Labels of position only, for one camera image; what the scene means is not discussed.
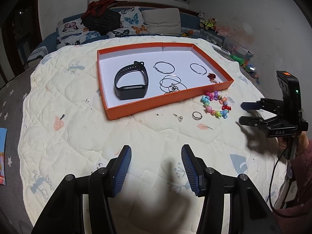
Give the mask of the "person's right hand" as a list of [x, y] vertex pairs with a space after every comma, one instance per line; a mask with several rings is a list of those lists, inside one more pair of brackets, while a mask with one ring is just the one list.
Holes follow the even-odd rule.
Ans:
[[[278, 138], [279, 147], [284, 150], [287, 147], [287, 142], [282, 138]], [[296, 149], [296, 156], [302, 154], [309, 146], [309, 139], [307, 137], [307, 132], [302, 132], [298, 137], [298, 145]]]

